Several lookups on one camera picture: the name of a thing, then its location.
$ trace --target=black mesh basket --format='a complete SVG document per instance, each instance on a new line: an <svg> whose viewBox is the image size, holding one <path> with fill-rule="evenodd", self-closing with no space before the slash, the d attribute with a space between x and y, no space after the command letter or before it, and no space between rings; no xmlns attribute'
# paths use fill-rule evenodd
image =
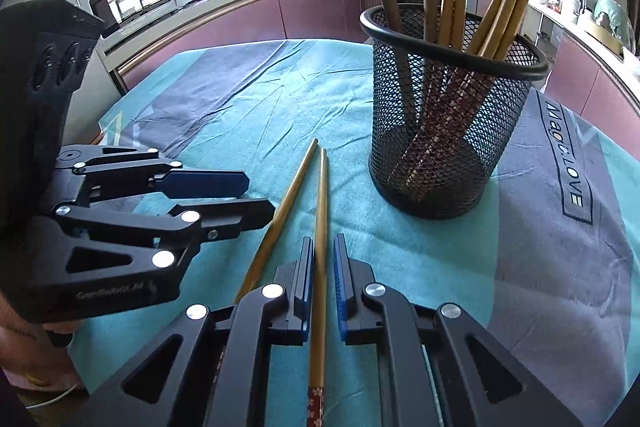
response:
<svg viewBox="0 0 640 427"><path fill-rule="evenodd" d="M374 39L371 178L409 214L459 216L480 200L548 63L521 36L505 62L425 42L422 6L401 4L400 11L404 34L386 28L382 6L360 17ZM464 48L481 20L466 15Z"/></svg>

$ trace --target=round metal rivet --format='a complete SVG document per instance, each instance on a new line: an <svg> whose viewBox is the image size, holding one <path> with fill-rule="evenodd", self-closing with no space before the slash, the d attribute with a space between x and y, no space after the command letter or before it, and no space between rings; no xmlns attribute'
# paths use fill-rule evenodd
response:
<svg viewBox="0 0 640 427"><path fill-rule="evenodd" d="M262 288L262 295L264 295L268 299L274 299L276 297L280 297L283 293L284 293L284 288L279 284L272 283Z"/></svg>
<svg viewBox="0 0 640 427"><path fill-rule="evenodd" d="M372 282L371 284L367 284L364 291L372 297L382 297L386 292L386 288L380 283Z"/></svg>
<svg viewBox="0 0 640 427"><path fill-rule="evenodd" d="M448 319L456 319L462 314L462 310L455 304L445 304L440 312Z"/></svg>
<svg viewBox="0 0 640 427"><path fill-rule="evenodd" d="M168 250L160 250L151 258L151 262L159 268L171 266L175 261L175 255Z"/></svg>
<svg viewBox="0 0 640 427"><path fill-rule="evenodd" d="M195 223L200 219L200 213L195 210L186 210L180 215L180 219L185 223Z"/></svg>
<svg viewBox="0 0 640 427"><path fill-rule="evenodd" d="M199 321L207 315L207 307L202 304L192 304L187 308L187 317L193 321Z"/></svg>

